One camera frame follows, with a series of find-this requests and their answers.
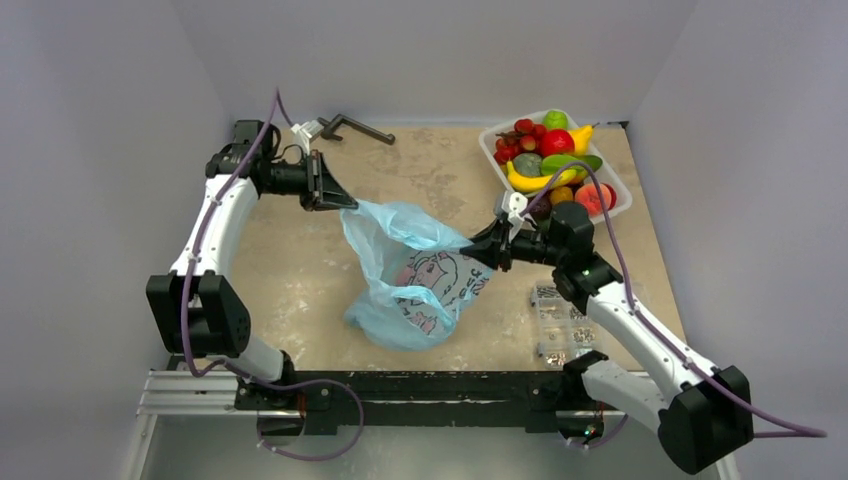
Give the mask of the light blue plastic bag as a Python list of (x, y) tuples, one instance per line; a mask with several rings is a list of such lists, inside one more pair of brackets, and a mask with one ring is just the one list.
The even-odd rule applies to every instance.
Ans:
[(366, 283), (344, 319), (383, 348), (445, 342), (493, 275), (461, 254), (468, 239), (415, 204), (361, 200), (340, 220)]

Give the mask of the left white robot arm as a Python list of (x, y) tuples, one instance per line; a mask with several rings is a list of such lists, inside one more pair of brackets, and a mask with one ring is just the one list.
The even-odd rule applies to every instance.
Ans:
[(278, 158), (280, 130), (269, 122), (239, 120), (233, 138), (204, 169), (204, 196), (191, 234), (165, 274), (152, 275), (146, 297), (165, 349), (210, 358), (261, 380), (259, 395), (272, 408), (297, 399), (288, 355), (251, 331), (247, 307), (229, 282), (249, 214), (262, 195), (296, 197), (306, 211), (355, 209), (357, 201), (311, 148), (316, 121), (292, 127), (293, 163)]

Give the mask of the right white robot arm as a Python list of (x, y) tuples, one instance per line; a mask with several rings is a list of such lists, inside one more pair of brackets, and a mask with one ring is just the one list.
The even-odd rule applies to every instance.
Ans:
[(576, 407), (598, 400), (618, 408), (654, 431), (680, 470), (697, 474), (753, 440), (752, 415), (733, 400), (750, 400), (749, 381), (672, 334), (596, 252), (594, 233), (586, 209), (576, 203), (556, 205), (545, 232), (517, 227), (500, 210), (461, 252), (503, 271), (513, 261), (552, 267), (564, 300), (618, 340), (648, 375), (639, 378), (592, 351), (565, 367), (564, 399)]

